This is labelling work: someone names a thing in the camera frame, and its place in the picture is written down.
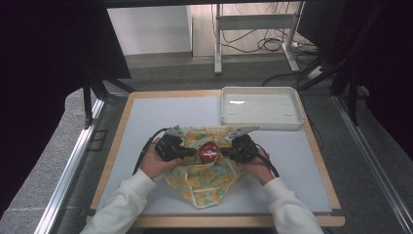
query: person's left hand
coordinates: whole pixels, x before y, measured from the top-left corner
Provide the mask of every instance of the person's left hand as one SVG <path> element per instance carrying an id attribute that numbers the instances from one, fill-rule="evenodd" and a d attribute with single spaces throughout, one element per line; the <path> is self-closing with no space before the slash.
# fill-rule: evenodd
<path id="1" fill-rule="evenodd" d="M 149 145 L 149 148 L 146 151 L 140 165 L 140 169 L 152 179 L 158 177 L 165 170 L 178 166 L 182 161 L 180 158 L 173 159 L 169 162 L 162 160 L 162 158 L 155 151 L 155 144 L 158 143 L 159 140 L 159 138 L 156 138 Z"/>

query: red object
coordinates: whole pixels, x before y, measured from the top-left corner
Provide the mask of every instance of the red object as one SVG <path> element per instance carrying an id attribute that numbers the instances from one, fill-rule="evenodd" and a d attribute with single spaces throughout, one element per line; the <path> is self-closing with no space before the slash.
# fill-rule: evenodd
<path id="1" fill-rule="evenodd" d="M 200 158 L 207 162 L 212 163 L 218 156 L 218 146 L 214 142 L 207 142 L 200 148 Z"/>

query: metal frame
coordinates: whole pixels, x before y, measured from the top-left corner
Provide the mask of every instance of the metal frame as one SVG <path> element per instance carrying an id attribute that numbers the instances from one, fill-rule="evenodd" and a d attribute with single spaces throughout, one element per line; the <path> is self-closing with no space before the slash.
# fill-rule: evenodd
<path id="1" fill-rule="evenodd" d="M 333 96 L 333 100 L 336 103 L 341 116 L 343 117 L 347 127 L 350 130 L 353 138 L 356 141 L 356 144 L 361 151 L 362 156 L 364 157 L 367 166 L 370 168 L 371 173 L 377 180 L 380 188 L 382 189 L 383 194 L 388 200 L 395 217 L 400 223 L 404 233 L 412 234 L 413 233 L 413 219 L 412 214 L 409 212 L 409 209 L 405 205 L 404 201 L 401 199 L 398 192 L 393 187 L 392 182 L 386 175 L 386 172 L 383 170 L 380 162 L 377 160 L 376 155 L 365 139 L 361 129 L 353 123 L 351 117 L 347 114 L 347 105 L 342 98 Z"/>
<path id="2" fill-rule="evenodd" d="M 97 100 L 93 108 L 93 118 L 96 119 L 104 105 L 104 100 Z M 92 124 L 87 128 L 82 130 L 80 136 L 76 142 L 76 145 L 70 155 L 69 161 L 64 168 L 64 171 L 60 177 L 60 180 L 57 183 L 56 189 L 52 195 L 51 200 L 49 201 L 48 206 L 43 213 L 42 218 L 37 225 L 37 228 L 34 233 L 43 234 L 49 233 L 56 221 L 57 214 L 61 208 L 61 204 L 66 197 L 66 193 L 70 187 L 72 179 L 77 171 L 77 168 L 82 160 L 84 152 L 87 148 L 88 142 L 94 131 L 95 122 L 92 121 Z"/>
<path id="3" fill-rule="evenodd" d="M 291 52 L 291 43 L 297 29 L 300 14 L 304 2 L 300 2 L 297 11 L 294 14 L 282 15 L 252 15 L 252 16 L 221 16 L 220 4 L 216 4 L 215 13 L 215 74 L 222 73 L 222 51 L 221 51 L 221 30 L 243 30 L 243 29 L 268 29 L 268 28 L 289 28 L 288 38 L 282 43 L 282 49 L 285 53 L 292 72 L 298 72 L 300 68 L 295 61 Z"/>

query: white wall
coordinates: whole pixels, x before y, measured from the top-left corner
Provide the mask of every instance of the white wall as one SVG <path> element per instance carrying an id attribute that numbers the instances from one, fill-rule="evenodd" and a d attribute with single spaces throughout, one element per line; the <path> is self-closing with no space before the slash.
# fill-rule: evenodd
<path id="1" fill-rule="evenodd" d="M 191 51 L 190 7 L 108 9 L 124 55 Z"/>

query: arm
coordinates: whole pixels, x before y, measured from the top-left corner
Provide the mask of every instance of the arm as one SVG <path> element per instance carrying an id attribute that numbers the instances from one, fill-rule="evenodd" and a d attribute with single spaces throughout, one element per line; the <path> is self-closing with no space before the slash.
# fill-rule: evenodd
<path id="1" fill-rule="evenodd" d="M 146 205 L 146 196 L 156 186 L 153 178 L 164 170 L 177 166 L 181 159 L 164 162 L 154 144 L 146 152 L 140 169 L 122 181 L 121 186 L 97 211 L 82 233 L 126 233 Z"/>
<path id="2" fill-rule="evenodd" d="M 271 174 L 270 169 L 260 159 L 254 158 L 243 166 L 263 185 L 278 233 L 323 233 L 313 213 L 279 177 Z"/>

